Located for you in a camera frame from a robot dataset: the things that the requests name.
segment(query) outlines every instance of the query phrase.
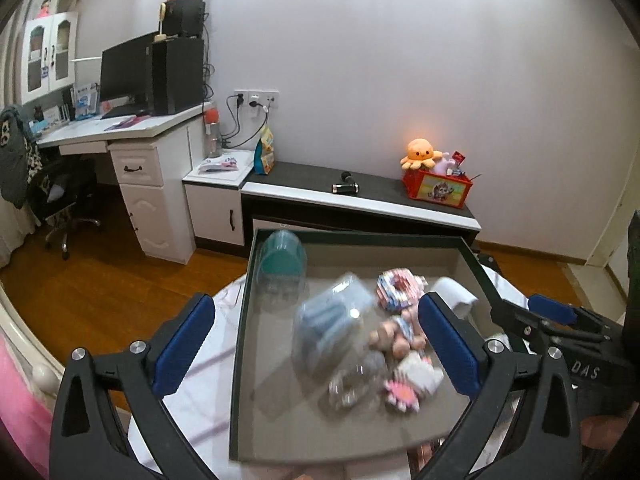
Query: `red box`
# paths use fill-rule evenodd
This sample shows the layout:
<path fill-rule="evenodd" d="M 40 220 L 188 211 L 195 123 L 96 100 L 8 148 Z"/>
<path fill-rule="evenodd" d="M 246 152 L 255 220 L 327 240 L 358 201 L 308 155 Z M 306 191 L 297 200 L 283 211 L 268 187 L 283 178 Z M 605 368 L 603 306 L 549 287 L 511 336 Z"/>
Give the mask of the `red box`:
<path fill-rule="evenodd" d="M 473 183 L 462 176 L 441 176 L 425 170 L 406 170 L 402 182 L 409 198 L 462 209 Z"/>

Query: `power outlet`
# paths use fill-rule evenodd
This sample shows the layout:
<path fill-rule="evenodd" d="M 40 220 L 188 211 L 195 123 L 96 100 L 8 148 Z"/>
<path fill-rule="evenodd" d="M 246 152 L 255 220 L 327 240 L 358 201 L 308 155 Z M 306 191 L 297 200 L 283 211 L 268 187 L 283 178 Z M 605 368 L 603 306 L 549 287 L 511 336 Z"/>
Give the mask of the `power outlet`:
<path fill-rule="evenodd" d="M 280 103 L 280 92 L 277 90 L 234 90 L 234 94 L 242 93 L 244 96 L 244 104 L 248 105 L 252 96 L 258 97 L 258 102 L 265 106 L 271 104 L 270 108 L 277 108 Z"/>

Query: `blue gripper pad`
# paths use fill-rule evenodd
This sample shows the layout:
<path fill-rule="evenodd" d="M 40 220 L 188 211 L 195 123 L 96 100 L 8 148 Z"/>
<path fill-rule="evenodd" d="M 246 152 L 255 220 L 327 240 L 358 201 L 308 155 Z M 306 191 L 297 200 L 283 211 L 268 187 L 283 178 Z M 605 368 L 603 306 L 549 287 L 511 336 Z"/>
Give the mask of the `blue gripper pad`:
<path fill-rule="evenodd" d="M 456 391 L 474 399 L 484 379 L 481 377 L 482 368 L 486 367 L 484 340 L 468 322 L 459 320 L 435 292 L 420 299 L 418 321 Z"/>
<path fill-rule="evenodd" d="M 162 324 L 148 355 L 151 389 L 156 397 L 174 394 L 213 326 L 216 307 L 210 296 L 196 294 L 182 312 Z"/>
<path fill-rule="evenodd" d="M 527 302 L 529 310 L 539 316 L 563 325 L 572 325 L 578 320 L 578 315 L 572 306 L 559 301 L 550 300 L 541 294 L 533 294 Z"/>

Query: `chair base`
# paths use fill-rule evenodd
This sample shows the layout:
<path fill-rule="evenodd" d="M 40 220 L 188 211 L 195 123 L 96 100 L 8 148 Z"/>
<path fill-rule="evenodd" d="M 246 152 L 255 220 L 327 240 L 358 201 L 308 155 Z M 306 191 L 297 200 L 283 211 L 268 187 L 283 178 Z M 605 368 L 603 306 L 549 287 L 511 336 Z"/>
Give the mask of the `chair base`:
<path fill-rule="evenodd" d="M 69 222 L 65 222 L 61 225 L 53 227 L 51 231 L 47 233 L 47 237 L 45 238 L 44 246 L 49 249 L 51 247 L 51 239 L 58 233 L 62 233 L 62 244 L 60 248 L 62 249 L 62 259 L 69 259 L 69 247 L 67 244 L 69 232 L 72 229 L 75 229 L 76 226 L 80 223 L 89 223 L 93 224 L 96 227 L 100 227 L 101 223 L 99 220 L 95 218 L 72 218 Z"/>

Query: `cabinet handle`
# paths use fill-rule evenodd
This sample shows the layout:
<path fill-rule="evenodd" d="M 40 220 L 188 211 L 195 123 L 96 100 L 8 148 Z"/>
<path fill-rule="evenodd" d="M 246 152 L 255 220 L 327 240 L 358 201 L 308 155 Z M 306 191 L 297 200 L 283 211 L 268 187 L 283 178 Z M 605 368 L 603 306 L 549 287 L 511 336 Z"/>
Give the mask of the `cabinet handle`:
<path fill-rule="evenodd" d="M 133 230 L 137 231 L 138 228 L 136 227 L 136 225 L 133 223 L 133 213 L 129 213 L 129 219 L 131 220 L 131 225 L 133 225 Z"/>

